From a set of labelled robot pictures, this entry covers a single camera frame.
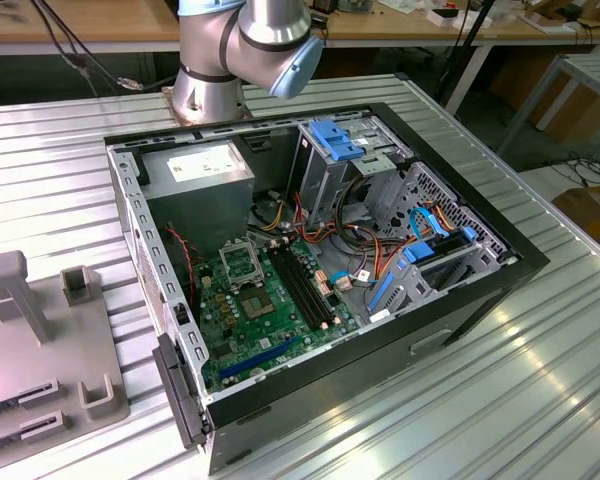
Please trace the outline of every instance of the black ram slot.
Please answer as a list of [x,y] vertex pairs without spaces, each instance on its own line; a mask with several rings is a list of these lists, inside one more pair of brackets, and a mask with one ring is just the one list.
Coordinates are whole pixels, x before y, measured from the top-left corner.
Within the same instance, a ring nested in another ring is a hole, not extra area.
[[306,292],[308,300],[311,302],[312,311],[317,312],[320,323],[327,322],[329,325],[333,323],[333,318],[329,309],[326,307],[322,295],[316,290],[311,281],[307,278],[305,270],[302,268],[300,261],[291,253],[289,249],[282,251],[282,257],[286,264],[294,273],[293,278],[298,278],[302,289]]
[[297,278],[294,275],[294,272],[289,268],[286,261],[282,258],[279,251],[269,252],[269,258],[271,259],[271,263],[278,272],[282,283],[287,287],[287,290],[291,294],[291,298],[295,302],[296,306],[300,310],[303,318],[309,325],[311,330],[317,330],[320,328],[320,318],[318,317],[317,312],[311,308],[310,300],[307,295],[304,294],[302,286],[297,281]]
[[309,328],[315,331],[322,322],[331,324],[329,310],[293,253],[283,248],[269,250],[268,256]]

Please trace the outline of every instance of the workbench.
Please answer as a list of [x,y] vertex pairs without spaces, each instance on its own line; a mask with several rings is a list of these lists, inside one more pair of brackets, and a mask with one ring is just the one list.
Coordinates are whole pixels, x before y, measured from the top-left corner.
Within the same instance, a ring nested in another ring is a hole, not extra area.
[[[217,478],[600,476],[600,248],[413,83],[314,81],[257,116],[386,102],[551,263],[468,336]],[[156,337],[122,238],[102,137],[175,126],[160,94],[0,107],[0,252],[29,279],[102,276],[130,416],[0,470],[0,479],[203,478],[151,356]]]
[[[28,22],[0,18],[0,55],[55,54],[55,47],[30,2],[16,1],[20,7],[18,13]],[[164,0],[51,0],[50,4],[94,53],[179,50],[178,21]],[[328,28],[325,33],[328,48],[449,47],[458,37],[457,29],[434,25],[421,10],[405,15],[377,2],[366,15],[334,12]],[[456,113],[493,47],[589,44],[594,53],[600,53],[600,29],[594,29],[591,35],[575,32],[547,35],[517,18],[510,23],[493,22],[476,37],[474,45],[478,48],[446,108]]]

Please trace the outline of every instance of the slotted metal surface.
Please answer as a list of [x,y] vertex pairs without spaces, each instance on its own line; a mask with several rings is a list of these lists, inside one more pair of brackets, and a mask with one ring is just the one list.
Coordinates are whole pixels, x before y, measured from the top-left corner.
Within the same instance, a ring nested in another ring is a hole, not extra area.
[[[246,96],[257,116],[387,102],[551,263],[460,342],[217,478],[600,477],[600,250],[409,82],[321,80],[293,101]],[[159,95],[0,108],[0,251],[23,250],[31,279],[76,264],[100,272],[131,402],[125,421],[0,478],[204,477],[151,359],[101,144],[172,125]]]
[[572,77],[600,94],[600,54],[565,55],[561,64]]

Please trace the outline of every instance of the white table leg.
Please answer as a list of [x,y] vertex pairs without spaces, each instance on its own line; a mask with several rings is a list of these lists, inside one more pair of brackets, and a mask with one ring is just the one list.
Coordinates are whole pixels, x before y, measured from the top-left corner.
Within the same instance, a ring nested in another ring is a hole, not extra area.
[[[591,53],[600,53],[600,43],[598,45],[596,45],[593,48],[593,50],[591,50]],[[569,83],[567,83],[567,86],[564,87],[564,89],[562,89],[562,91],[560,92],[560,95],[558,95],[558,97],[554,100],[554,102],[547,109],[545,114],[542,116],[542,118],[536,125],[536,128],[538,130],[544,131],[547,128],[547,126],[551,123],[551,120],[553,120],[553,118],[556,116],[558,111],[562,108],[562,106],[565,104],[565,102],[569,99],[571,94],[573,92],[575,92],[578,85],[579,85],[579,83],[577,80],[569,80]]]
[[482,45],[476,48],[476,51],[473,52],[471,56],[471,60],[462,73],[462,77],[460,77],[460,81],[458,85],[456,85],[455,90],[451,94],[447,105],[444,107],[447,112],[451,115],[455,115],[460,108],[460,104],[464,100],[464,97],[467,95],[471,84],[476,79],[478,72],[482,68],[484,61],[487,59],[489,52],[491,51],[491,45]]

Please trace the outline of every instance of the red wire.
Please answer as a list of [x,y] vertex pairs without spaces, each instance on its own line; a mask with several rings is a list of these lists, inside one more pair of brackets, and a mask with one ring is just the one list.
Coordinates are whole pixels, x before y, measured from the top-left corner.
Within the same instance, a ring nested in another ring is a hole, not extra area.
[[178,235],[178,232],[176,232],[175,230],[173,230],[172,228],[166,227],[167,232],[169,232],[171,235],[173,235],[174,237],[176,237],[176,239],[180,242],[180,245],[182,245],[182,250],[184,251],[184,256],[187,258],[187,267],[189,268],[189,287],[190,287],[190,305],[191,307],[193,307],[193,298],[194,298],[194,292],[195,292],[195,285],[193,283],[193,261],[191,260],[191,257],[189,256],[189,249],[187,248],[187,241],[184,240],[180,235]]

